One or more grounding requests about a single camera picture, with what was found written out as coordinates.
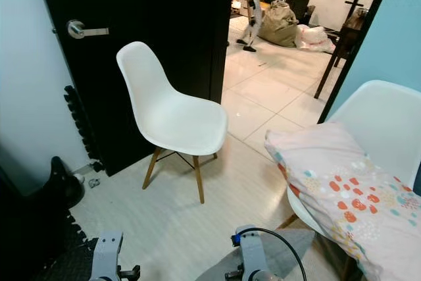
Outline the pink pillow with printed dots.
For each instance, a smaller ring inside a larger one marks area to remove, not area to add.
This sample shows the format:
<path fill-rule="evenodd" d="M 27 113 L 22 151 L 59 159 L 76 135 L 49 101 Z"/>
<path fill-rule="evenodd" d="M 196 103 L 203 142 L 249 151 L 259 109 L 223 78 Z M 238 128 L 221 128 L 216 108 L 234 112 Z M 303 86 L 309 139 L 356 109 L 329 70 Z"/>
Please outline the pink pillow with printed dots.
<path fill-rule="evenodd" d="M 421 196 L 376 166 L 345 125 L 270 130 L 264 145 L 316 225 L 368 281 L 421 281 Z"/>

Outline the white plastic chair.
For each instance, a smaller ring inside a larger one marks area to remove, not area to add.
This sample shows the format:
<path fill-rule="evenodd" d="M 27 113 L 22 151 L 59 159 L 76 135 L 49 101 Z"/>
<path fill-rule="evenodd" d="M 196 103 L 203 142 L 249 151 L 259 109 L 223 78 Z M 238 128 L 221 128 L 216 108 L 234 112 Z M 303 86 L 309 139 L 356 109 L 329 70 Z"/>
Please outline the white plastic chair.
<path fill-rule="evenodd" d="M 356 89 L 322 124 L 328 122 L 345 125 L 376 166 L 400 179 L 413 191 L 417 172 L 421 169 L 420 91 L 385 80 L 371 80 Z M 288 182 L 287 199 L 295 218 L 328 239 L 303 203 L 295 197 Z M 350 259 L 360 268 L 353 258 Z"/>
<path fill-rule="evenodd" d="M 223 106 L 177 91 L 153 50 L 142 41 L 121 47 L 115 59 L 128 89 L 139 133 L 155 145 L 142 188 L 150 185 L 151 173 L 166 149 L 192 157 L 199 202 L 204 203 L 199 157 L 217 158 L 224 145 L 228 115 Z"/>

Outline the black office chair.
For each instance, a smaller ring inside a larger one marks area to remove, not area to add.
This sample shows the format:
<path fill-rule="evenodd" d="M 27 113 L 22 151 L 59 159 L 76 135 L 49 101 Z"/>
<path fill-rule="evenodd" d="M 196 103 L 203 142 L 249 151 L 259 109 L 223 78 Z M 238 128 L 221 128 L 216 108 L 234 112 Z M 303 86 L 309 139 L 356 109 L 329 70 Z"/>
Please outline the black office chair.
<path fill-rule="evenodd" d="M 289 8 L 297 17 L 299 24 L 310 25 L 315 5 L 310 5 L 309 2 L 310 0 L 285 0 L 285 3 L 289 5 Z"/>

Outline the black foam floor mat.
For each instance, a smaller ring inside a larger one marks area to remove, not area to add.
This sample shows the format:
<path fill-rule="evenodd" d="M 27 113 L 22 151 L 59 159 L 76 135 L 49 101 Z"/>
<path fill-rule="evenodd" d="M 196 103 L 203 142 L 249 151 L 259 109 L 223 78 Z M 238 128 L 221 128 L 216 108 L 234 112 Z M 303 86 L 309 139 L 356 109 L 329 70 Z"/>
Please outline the black foam floor mat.
<path fill-rule="evenodd" d="M 32 281 L 88 281 L 97 237 L 88 236 L 70 212 L 59 222 L 59 251 L 49 257 Z"/>

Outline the black soft bag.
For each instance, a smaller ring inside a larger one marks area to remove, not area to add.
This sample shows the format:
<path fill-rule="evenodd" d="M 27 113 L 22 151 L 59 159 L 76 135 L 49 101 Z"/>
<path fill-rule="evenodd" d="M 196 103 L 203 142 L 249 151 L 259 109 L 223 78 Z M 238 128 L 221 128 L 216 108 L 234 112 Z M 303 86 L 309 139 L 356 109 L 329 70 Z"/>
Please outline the black soft bag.
<path fill-rule="evenodd" d="M 0 173 L 2 207 L 0 281 L 34 281 L 52 266 L 78 239 L 70 232 L 67 190 L 78 185 L 60 157 L 50 161 L 47 182 L 24 195 L 10 176 Z"/>

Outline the black foam edge strip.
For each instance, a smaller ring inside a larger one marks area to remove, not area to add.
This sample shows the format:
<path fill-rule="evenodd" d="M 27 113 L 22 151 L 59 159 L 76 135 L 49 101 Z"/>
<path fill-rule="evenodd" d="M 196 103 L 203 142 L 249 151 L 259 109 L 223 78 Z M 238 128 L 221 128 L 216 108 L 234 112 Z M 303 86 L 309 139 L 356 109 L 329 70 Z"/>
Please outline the black foam edge strip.
<path fill-rule="evenodd" d="M 92 128 L 87 119 L 87 113 L 82 106 L 81 98 L 72 85 L 65 86 L 64 91 L 64 98 L 71 113 L 73 122 L 76 125 L 76 129 L 82 139 L 82 145 L 84 145 L 84 148 L 86 149 L 88 158 L 92 161 L 90 166 L 93 168 L 94 172 L 102 172 L 105 167 L 101 162 L 99 148 L 97 148 L 97 142 L 93 136 Z"/>

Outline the black room door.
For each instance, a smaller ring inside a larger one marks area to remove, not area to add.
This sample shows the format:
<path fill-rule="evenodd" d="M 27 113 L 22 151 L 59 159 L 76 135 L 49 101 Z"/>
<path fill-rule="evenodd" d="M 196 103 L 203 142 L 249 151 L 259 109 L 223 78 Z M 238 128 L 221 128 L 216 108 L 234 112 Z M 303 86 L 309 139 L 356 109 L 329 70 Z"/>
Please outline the black room door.
<path fill-rule="evenodd" d="M 46 0 L 93 151 L 109 176 L 154 149 L 222 148 L 230 0 Z"/>

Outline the white plastic bag red print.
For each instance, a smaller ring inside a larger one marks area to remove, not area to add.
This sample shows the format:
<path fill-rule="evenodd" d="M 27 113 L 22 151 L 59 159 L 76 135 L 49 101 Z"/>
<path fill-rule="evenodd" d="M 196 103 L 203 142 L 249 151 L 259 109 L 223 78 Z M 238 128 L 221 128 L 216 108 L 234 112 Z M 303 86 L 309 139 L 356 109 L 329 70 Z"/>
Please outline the white plastic bag red print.
<path fill-rule="evenodd" d="M 333 53 L 335 44 L 328 37 L 323 26 L 310 26 L 298 24 L 297 35 L 295 35 L 295 46 L 303 51 Z"/>

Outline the standing grey humanoid robot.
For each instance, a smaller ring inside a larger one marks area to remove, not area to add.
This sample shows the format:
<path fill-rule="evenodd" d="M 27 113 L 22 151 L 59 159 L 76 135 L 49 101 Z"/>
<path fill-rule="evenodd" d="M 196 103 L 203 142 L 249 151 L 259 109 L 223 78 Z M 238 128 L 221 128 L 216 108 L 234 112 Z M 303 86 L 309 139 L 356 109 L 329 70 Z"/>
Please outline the standing grey humanoid robot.
<path fill-rule="evenodd" d="M 243 36 L 238 38 L 237 43 L 243 45 L 244 51 L 256 52 L 253 42 L 257 37 L 262 22 L 262 9 L 259 0 L 247 0 L 249 10 L 249 25 L 244 30 Z"/>

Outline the black slanted metal stand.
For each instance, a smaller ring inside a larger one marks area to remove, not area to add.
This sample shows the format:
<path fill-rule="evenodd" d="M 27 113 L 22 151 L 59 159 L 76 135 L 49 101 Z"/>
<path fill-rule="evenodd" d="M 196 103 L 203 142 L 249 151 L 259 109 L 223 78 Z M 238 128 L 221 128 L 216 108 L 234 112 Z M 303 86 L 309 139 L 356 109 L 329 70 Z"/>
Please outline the black slanted metal stand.
<path fill-rule="evenodd" d="M 356 28 L 354 28 L 354 26 L 346 25 L 348 24 L 348 21 L 354 16 L 355 7 L 363 7 L 363 5 L 360 3 L 360 0 L 346 1 L 346 4 L 350 4 L 350 7 L 345 22 L 342 24 L 339 31 L 339 43 L 337 43 L 333 55 L 329 59 L 328 65 L 325 68 L 324 74 L 322 75 L 322 79 L 320 80 L 318 88 L 316 89 L 316 92 L 313 95 L 314 99 L 318 99 L 320 97 L 320 94 L 322 93 L 322 89 L 324 89 L 325 83 L 327 82 L 330 72 L 337 66 L 337 62 L 339 62 L 339 59 L 343 54 L 343 50 L 347 50 L 345 46 L 347 45 L 346 41 L 349 30 L 352 30 L 352 32 L 359 32 L 361 29 L 361 22 L 356 22 Z"/>

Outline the dark brown wooden table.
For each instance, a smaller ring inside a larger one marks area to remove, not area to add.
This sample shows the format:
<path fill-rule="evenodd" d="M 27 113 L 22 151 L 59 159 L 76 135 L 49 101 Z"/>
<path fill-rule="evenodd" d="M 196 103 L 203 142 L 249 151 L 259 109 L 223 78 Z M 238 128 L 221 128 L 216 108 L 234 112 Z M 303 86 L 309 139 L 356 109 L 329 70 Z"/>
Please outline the dark brown wooden table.
<path fill-rule="evenodd" d="M 339 66 L 340 59 L 347 59 L 349 53 L 355 48 L 358 43 L 360 31 L 369 10 L 364 7 L 359 7 L 346 21 L 345 25 L 339 31 L 339 41 L 334 50 L 336 55 L 334 67 Z"/>

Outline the black door frame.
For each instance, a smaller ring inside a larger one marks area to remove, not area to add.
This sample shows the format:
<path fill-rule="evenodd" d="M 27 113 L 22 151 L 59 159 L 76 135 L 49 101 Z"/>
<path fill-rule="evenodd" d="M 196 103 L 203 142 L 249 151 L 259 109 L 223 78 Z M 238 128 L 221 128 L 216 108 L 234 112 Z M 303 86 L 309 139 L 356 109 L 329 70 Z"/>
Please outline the black door frame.
<path fill-rule="evenodd" d="M 321 115 L 319 116 L 319 119 L 318 119 L 319 124 L 323 124 L 328 119 L 329 113 L 333 107 L 333 104 L 335 103 L 337 95 L 339 95 L 343 82 L 348 76 L 350 68 L 354 64 L 356 55 L 358 55 L 358 53 L 360 52 L 362 43 L 364 43 L 364 41 L 366 40 L 366 36 L 368 32 L 370 31 L 371 25 L 373 23 L 373 20 L 375 19 L 377 11 L 381 7 L 382 1 L 383 0 L 373 0 L 369 13 L 366 15 L 366 18 L 362 20 L 362 23 L 360 25 L 360 31 L 358 31 L 356 44 L 354 47 L 352 47 L 352 50 L 350 50 L 347 56 L 347 59 L 345 61 L 345 64 L 343 65 L 343 67 L 339 71 L 339 74 L 337 75 L 337 79 L 334 84 L 334 89 L 333 91 L 331 91 L 331 94 L 329 94 L 328 100 L 325 103 L 324 109 L 322 109 Z"/>

